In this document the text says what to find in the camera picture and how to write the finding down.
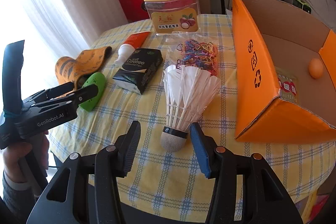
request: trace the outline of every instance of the tablecloth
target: tablecloth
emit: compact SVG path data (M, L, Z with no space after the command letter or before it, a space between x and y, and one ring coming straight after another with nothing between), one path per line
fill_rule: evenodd
M293 201L317 189L335 165L335 143L283 145L241 143L234 140L236 125L236 59L231 17L201 15L201 32L218 38L220 92L204 111L199 123L206 135L233 153L250 156L261 153ZM190 138L180 151L166 152L160 135L166 121L166 99L159 68L143 95L124 90L112 80L117 49L132 33L151 31L142 47L156 48L163 57L168 48L165 36L156 36L150 20L127 24L104 32L93 48L112 46L113 55L102 73L107 78L99 104L91 112L78 108L78 118L50 131L50 149L62 161L72 152L89 155L114 143L127 132L133 120L141 123L141 138L131 172L118 179L122 202L158 216L204 222L214 180L200 172ZM236 219L242 212L242 179L237 177Z

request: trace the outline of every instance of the plastic bag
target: plastic bag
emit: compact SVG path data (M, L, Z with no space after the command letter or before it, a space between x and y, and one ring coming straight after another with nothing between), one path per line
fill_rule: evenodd
M169 46L164 70L170 65L195 66L211 75L218 72L218 38L199 33L173 32L166 41Z

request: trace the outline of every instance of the white cap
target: white cap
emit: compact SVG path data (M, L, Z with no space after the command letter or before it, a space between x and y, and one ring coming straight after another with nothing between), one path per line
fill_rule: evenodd
M115 64L122 66L134 51L135 48L130 44L122 44L118 50L118 59L115 61Z
M122 66L126 62L127 58L128 58L128 56L126 56L126 55L119 55L118 59L116 61L114 61L114 63L117 66Z

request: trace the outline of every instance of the sleeve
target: sleeve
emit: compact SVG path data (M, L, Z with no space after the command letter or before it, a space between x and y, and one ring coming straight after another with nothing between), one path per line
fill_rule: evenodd
M14 183L5 174L2 179L3 201L20 223L26 223L36 200L27 183Z

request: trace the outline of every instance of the ping pong ball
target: ping pong ball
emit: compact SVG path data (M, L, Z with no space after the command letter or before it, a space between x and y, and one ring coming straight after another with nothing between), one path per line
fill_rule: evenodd
M312 58L309 62L308 70L311 77L318 79L323 75L323 63L318 58Z

